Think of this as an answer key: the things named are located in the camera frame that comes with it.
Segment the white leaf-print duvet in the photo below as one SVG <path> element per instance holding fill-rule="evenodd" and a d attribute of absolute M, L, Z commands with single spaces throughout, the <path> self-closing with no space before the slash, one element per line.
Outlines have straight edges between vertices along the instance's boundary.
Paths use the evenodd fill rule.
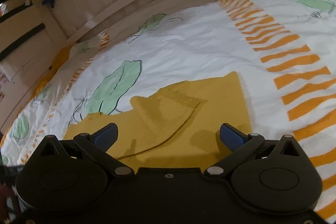
<path fill-rule="evenodd" d="M 182 81 L 239 76 L 252 131 L 293 135 L 322 178 L 316 212 L 335 221 L 335 0 L 164 0 L 75 44 L 19 113 L 1 161 L 23 165 L 48 134 L 131 110 Z"/>

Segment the orange bed sheet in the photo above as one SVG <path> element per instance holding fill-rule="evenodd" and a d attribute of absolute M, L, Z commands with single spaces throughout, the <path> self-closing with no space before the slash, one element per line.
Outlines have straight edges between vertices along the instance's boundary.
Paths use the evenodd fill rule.
<path fill-rule="evenodd" d="M 1 145 L 5 140 L 6 134 L 9 132 L 11 125 L 14 120 L 18 117 L 19 113 L 25 108 L 29 102 L 34 99 L 43 88 L 52 80 L 52 78 L 56 75 L 56 72 L 60 69 L 60 67 L 69 59 L 70 50 L 73 45 L 62 48 L 55 58 L 52 61 L 51 66 L 47 69 L 33 84 L 33 86 L 25 93 L 25 95 L 20 99 L 20 101 L 15 105 L 14 110 L 11 111 L 9 117 L 4 122 L 1 127 Z"/>

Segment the mustard yellow knit sweater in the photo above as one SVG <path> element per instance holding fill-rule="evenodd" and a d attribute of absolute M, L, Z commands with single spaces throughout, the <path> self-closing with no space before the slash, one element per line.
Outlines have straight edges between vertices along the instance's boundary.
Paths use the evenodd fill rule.
<path fill-rule="evenodd" d="M 138 170 L 206 169 L 230 154 L 219 129 L 228 123 L 244 134 L 252 131 L 239 76 L 182 81 L 149 97 L 131 98 L 131 110 L 115 115 L 93 113 L 69 126 L 65 138 L 92 134 L 109 123 L 118 139 L 108 154 Z"/>

